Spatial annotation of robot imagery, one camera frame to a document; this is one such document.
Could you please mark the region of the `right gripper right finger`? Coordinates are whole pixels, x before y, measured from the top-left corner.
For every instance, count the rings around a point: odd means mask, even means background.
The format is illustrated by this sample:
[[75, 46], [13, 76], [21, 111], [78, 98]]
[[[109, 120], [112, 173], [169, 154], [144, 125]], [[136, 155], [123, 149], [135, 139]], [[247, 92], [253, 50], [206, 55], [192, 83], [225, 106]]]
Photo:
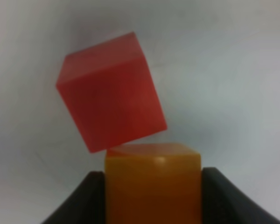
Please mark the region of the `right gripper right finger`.
[[203, 224], [280, 224], [217, 168], [202, 169]]

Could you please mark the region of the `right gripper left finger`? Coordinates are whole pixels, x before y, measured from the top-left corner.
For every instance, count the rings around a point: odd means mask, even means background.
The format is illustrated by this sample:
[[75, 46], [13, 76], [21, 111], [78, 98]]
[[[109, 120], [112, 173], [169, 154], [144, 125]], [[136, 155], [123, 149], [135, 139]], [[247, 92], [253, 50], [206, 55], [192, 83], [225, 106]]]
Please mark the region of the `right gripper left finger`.
[[90, 172], [44, 224], [104, 224], [105, 174]]

